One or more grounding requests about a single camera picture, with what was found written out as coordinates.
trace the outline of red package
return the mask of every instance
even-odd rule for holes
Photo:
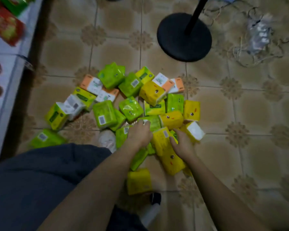
[[[4,7],[0,8],[0,37],[15,46],[24,33],[25,25]]]

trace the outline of tile floor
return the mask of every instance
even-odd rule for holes
[[[170,13],[192,13],[196,4],[45,0],[31,50],[37,69],[23,75],[1,160],[28,149],[32,137],[47,127],[44,115],[51,105],[64,101],[84,74],[95,75],[113,61],[127,72],[147,66],[155,74],[181,76],[185,97],[201,102],[199,123],[207,135],[195,148],[208,168],[270,227],[289,228],[289,42],[283,43],[289,38],[289,0],[242,0],[221,9],[224,3],[208,2],[200,17],[213,23],[211,51],[198,62],[175,61],[157,43],[158,24]],[[279,44],[272,44],[271,52],[282,56],[244,67],[229,52],[244,43],[253,6],[277,20],[273,38]],[[242,53],[240,62],[251,65],[251,59]],[[95,144],[99,131],[91,112],[60,133],[72,143]],[[163,195],[162,213],[149,230],[212,230],[190,178],[165,174],[154,156],[141,167],[150,170],[154,189]],[[138,212],[146,197],[123,191],[118,203]]]

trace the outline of black round base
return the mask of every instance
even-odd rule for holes
[[[158,43],[170,57],[181,62],[196,62],[211,49],[212,36],[208,27],[198,19],[190,35],[184,30],[192,16],[175,13],[164,18],[158,26]]]

